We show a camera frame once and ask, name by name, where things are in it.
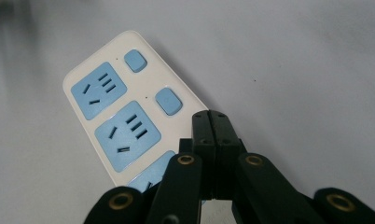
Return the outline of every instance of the blue button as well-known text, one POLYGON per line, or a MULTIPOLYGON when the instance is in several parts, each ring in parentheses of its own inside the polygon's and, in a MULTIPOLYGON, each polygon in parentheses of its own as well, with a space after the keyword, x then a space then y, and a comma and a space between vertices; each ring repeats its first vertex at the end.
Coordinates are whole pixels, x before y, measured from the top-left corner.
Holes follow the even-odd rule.
POLYGON ((124 55, 124 61, 134 73, 141 72, 147 65, 145 58, 136 49, 132 49, 124 55))
POLYGON ((159 91, 156 94, 156 101, 169 116, 176 114, 182 108, 182 102, 169 88, 159 91))

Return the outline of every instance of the extension socket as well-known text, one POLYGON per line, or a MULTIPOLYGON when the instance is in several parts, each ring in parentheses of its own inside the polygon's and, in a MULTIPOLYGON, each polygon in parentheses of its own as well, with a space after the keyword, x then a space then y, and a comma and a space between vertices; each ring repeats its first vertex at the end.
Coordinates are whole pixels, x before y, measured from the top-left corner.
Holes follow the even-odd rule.
MULTIPOLYGON (((136 177, 156 184, 144 183, 142 173, 167 151, 177 152, 179 139, 191 137, 192 115, 207 109, 134 31, 72 70, 63 89, 116 186, 136 177)), ((160 161, 158 176, 168 164, 160 161)))

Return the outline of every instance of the gray surface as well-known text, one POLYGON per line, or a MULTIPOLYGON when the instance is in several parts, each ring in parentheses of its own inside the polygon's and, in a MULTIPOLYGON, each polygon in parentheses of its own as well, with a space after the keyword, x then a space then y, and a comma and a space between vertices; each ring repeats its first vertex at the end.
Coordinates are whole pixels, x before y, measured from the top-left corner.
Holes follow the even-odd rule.
POLYGON ((137 2, 23 1, 0 19, 0 223, 82 223, 112 188, 62 84, 129 29, 298 190, 375 209, 374 0, 137 2))

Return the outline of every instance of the power strip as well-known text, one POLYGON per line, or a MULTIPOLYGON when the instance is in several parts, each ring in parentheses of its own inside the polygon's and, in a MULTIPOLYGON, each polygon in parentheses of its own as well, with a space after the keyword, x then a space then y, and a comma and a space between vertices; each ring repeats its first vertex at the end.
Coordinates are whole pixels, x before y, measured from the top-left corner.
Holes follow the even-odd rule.
MULTIPOLYGON (((191 117, 208 108, 135 31, 117 36, 64 79, 63 89, 116 186, 161 181, 191 117)), ((231 217, 207 202, 203 223, 231 217)))

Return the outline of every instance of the blue power outlet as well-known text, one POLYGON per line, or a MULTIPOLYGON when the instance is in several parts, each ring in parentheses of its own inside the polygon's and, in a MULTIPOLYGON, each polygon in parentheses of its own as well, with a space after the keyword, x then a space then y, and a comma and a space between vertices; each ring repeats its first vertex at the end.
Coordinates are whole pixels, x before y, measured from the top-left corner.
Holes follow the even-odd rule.
POLYGON ((94 119, 126 91, 126 85, 110 63, 101 64, 71 89, 87 120, 94 119))
POLYGON ((156 185, 162 180, 165 169, 170 158, 175 155, 173 151, 167 151, 160 158, 150 164, 141 174, 129 183, 129 187, 138 189, 141 192, 156 185))
POLYGON ((100 125, 95 136, 116 172, 124 170, 161 139, 159 130, 136 101, 100 125))

